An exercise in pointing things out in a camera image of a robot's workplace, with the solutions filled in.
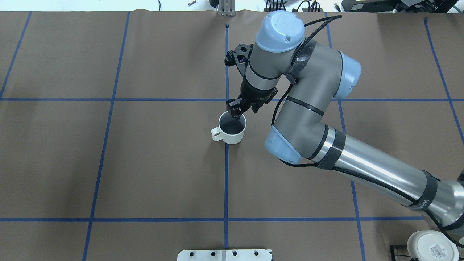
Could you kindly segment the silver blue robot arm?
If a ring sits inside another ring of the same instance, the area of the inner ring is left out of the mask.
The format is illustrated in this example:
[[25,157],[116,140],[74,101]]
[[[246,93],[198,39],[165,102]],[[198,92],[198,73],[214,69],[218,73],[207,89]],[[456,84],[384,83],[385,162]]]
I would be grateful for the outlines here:
[[265,141],[268,152],[292,167],[336,171],[370,190],[419,212],[431,225],[463,235],[463,181],[442,180],[323,123],[333,99],[356,86],[361,65],[314,36],[341,15],[310,23],[277,10],[262,20],[254,44],[240,44],[225,55],[243,80],[240,94],[227,101],[235,120],[254,113],[277,94],[282,76],[290,82],[276,108]]

